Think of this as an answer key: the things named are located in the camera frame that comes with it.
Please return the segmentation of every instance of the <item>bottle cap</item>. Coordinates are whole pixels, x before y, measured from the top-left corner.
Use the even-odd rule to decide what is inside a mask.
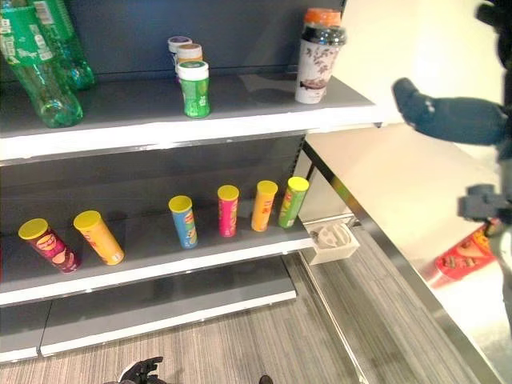
[[[310,182],[299,176],[293,176],[288,179],[288,187],[297,192],[304,192],[310,187]]]
[[[188,196],[174,196],[169,200],[169,209],[176,214],[182,214],[192,208],[192,199]]]
[[[102,216],[96,210],[86,210],[80,213],[73,220],[73,225],[77,230],[90,230],[99,224]]]
[[[306,26],[302,32],[302,38],[307,42],[323,44],[326,46],[344,46],[346,44],[346,32],[339,26],[314,27]]]
[[[175,54],[178,52],[178,47],[184,44],[191,44],[192,39],[187,36],[173,36],[172,38],[167,39],[167,45],[169,46],[169,51]]]
[[[207,62],[180,62],[178,76],[183,80],[203,80],[208,78]]]
[[[18,236],[23,240],[38,238],[48,230],[48,222],[44,218],[33,218],[19,227]]]
[[[218,198],[220,198],[221,200],[225,200],[227,202],[232,202],[233,200],[236,200],[239,195],[240,193],[236,186],[221,186],[217,190]]]
[[[258,192],[274,196],[278,192],[278,185],[270,180],[262,180],[258,183]]]
[[[202,58],[202,48],[199,44],[183,44],[178,47],[178,59],[180,58]]]
[[[339,10],[329,8],[308,8],[304,15],[304,23],[340,26],[342,24],[342,13]]]

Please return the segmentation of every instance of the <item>dark gray wall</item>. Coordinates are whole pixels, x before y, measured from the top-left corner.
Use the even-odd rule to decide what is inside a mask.
[[[98,74],[171,69],[166,40],[176,34],[202,44],[214,69],[297,64],[302,16],[309,6],[339,0],[70,0],[71,17]],[[2,80],[14,76],[5,70]]]
[[[217,204],[217,188],[234,184],[253,198],[256,183],[274,180],[284,194],[303,136],[110,154],[0,168],[0,231],[45,218],[70,226],[76,214],[98,210],[108,219],[168,212],[176,194],[195,206]]]

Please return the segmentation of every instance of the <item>white lid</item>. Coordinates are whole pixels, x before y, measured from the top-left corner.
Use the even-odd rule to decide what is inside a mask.
[[[178,76],[183,80],[203,80],[208,78],[207,62],[180,62]]]
[[[183,44],[178,47],[178,58],[200,58],[202,57],[202,48],[199,44]]]
[[[167,39],[167,45],[169,46],[169,51],[175,54],[179,46],[183,44],[191,44],[192,39],[187,36],[173,36],[172,38]]]

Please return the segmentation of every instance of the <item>white plastic holder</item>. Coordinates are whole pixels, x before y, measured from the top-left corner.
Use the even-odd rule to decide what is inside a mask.
[[[305,224],[314,241],[313,248],[302,251],[309,265],[349,258],[359,242],[341,219]]]

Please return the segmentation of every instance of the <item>black glove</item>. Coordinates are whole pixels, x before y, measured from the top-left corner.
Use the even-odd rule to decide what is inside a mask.
[[[121,381],[123,380],[131,380],[134,384],[161,384],[165,383],[164,381],[158,378],[158,375],[151,374],[148,375],[152,370],[156,370],[158,368],[157,364],[163,361],[162,356],[158,356],[156,358],[148,358],[147,360],[143,360],[141,362],[136,362],[131,368],[128,369],[127,372],[121,377]]]

